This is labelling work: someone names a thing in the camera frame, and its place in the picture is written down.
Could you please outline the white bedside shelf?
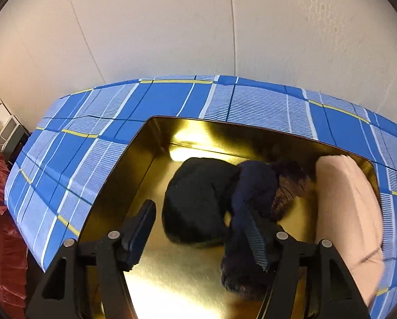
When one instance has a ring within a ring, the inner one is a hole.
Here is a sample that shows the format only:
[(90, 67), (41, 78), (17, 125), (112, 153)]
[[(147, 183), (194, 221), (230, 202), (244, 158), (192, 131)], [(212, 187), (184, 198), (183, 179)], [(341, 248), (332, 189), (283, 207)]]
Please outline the white bedside shelf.
[(30, 133), (0, 100), (0, 153), (9, 169), (17, 160)]

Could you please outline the red satin pillow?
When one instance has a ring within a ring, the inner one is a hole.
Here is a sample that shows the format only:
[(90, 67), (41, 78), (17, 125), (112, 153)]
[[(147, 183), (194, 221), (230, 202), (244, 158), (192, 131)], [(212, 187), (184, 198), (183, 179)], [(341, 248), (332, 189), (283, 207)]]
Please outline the red satin pillow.
[(9, 169), (0, 152), (0, 306), (10, 318), (24, 318), (27, 246), (5, 204)]

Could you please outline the navy lace underwear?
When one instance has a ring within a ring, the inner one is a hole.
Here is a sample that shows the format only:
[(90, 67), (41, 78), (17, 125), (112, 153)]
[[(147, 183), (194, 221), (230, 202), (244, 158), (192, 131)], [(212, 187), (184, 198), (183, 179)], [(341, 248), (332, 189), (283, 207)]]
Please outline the navy lace underwear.
[(228, 292), (258, 300), (274, 278), (256, 262), (250, 233), (261, 223), (280, 221), (293, 200), (305, 195), (310, 177), (298, 162), (287, 158), (274, 163), (244, 161), (237, 167), (221, 283)]

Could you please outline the blue plaid bed sheet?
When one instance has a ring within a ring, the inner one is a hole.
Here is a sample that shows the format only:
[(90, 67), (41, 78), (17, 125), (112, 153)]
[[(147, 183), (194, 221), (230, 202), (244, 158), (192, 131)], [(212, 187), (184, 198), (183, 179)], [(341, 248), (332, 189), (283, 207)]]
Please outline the blue plaid bed sheet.
[(370, 316), (397, 315), (397, 124), (343, 99), (234, 76), (140, 78), (57, 99), (14, 162), (5, 204), (43, 271), (62, 245), (106, 239), (147, 200), (155, 223), (126, 280), (137, 315), (251, 317), (220, 283), (237, 166), (269, 163), (320, 184), (353, 159), (378, 198), (384, 271)]

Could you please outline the gold lined dark box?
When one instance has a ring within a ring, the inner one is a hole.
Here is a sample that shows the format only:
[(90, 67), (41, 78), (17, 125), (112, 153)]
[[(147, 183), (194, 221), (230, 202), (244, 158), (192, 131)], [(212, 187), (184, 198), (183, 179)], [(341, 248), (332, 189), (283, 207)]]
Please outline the gold lined dark box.
[(82, 317), (367, 318), (353, 260), (380, 253), (373, 165), (305, 137), (152, 117), (97, 195), (69, 278)]

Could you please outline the peach garment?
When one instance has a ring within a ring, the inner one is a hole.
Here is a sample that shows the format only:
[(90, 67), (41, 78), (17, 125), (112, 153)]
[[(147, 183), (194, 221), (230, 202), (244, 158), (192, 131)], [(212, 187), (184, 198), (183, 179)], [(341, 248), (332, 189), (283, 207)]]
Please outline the peach garment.
[(322, 156), (315, 165), (316, 241), (330, 240), (367, 305), (385, 268), (383, 218), (378, 198), (358, 164), (348, 156)]

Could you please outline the black sock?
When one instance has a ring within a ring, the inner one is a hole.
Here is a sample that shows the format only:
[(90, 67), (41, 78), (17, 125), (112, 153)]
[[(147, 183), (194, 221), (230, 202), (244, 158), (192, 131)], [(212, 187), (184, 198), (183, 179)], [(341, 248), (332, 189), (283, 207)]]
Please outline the black sock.
[(184, 161), (165, 191), (162, 226), (167, 238), (198, 248), (223, 244), (228, 236), (225, 214), (232, 210), (239, 171), (215, 158)]

